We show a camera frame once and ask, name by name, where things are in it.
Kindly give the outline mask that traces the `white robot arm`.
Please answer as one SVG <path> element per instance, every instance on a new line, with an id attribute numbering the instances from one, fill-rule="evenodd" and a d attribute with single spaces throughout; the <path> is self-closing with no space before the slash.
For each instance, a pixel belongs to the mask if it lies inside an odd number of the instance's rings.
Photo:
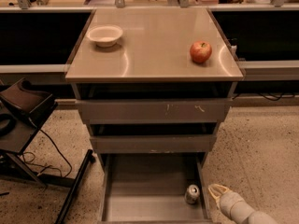
<path id="1" fill-rule="evenodd" d="M 208 191 L 218 209 L 235 224 L 278 224 L 265 212 L 251 207 L 240 194 L 223 185 L 211 184 Z"/>

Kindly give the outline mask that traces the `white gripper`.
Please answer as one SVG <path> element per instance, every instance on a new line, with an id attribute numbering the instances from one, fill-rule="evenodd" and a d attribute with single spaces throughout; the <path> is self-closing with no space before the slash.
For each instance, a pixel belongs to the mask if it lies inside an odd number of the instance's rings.
<path id="1" fill-rule="evenodd" d="M 236 192 L 220 184 L 210 184 L 208 192 L 221 212 L 232 221 L 245 221 L 254 209 Z"/>

